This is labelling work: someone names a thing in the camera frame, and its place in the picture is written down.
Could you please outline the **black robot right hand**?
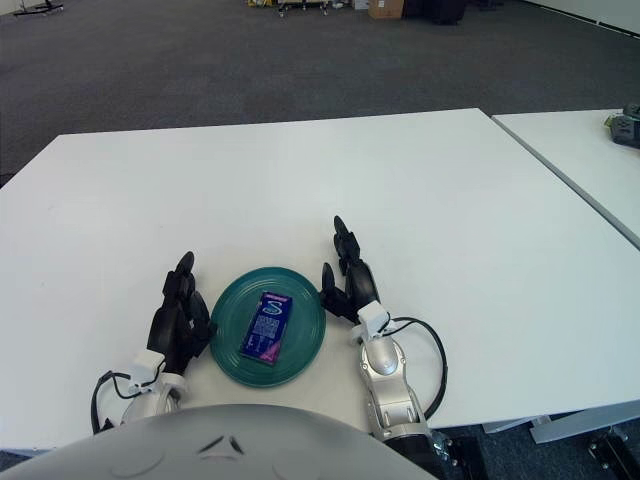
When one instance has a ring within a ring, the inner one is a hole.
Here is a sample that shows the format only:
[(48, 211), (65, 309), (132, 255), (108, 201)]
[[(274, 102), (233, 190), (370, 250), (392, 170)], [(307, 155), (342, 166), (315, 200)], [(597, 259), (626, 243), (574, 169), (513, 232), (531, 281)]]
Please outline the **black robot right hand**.
[(334, 217), (334, 228), (333, 242), (345, 285), (344, 289), (335, 285), (333, 269), (325, 262), (319, 299), (321, 305), (330, 313), (357, 325), (358, 311), (374, 301), (379, 302), (380, 297), (371, 269), (360, 256), (360, 246), (355, 234), (348, 230), (338, 215)]

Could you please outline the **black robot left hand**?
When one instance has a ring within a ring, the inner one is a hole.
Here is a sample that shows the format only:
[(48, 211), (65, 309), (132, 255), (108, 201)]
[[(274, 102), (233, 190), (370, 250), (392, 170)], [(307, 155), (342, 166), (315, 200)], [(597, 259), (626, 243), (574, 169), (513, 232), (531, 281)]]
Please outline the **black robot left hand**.
[(163, 354), (164, 371), (183, 376), (192, 358), (210, 344), (217, 328), (211, 324), (206, 303), (196, 289), (192, 273), (194, 254), (185, 253), (167, 273), (161, 307), (156, 311), (147, 348)]

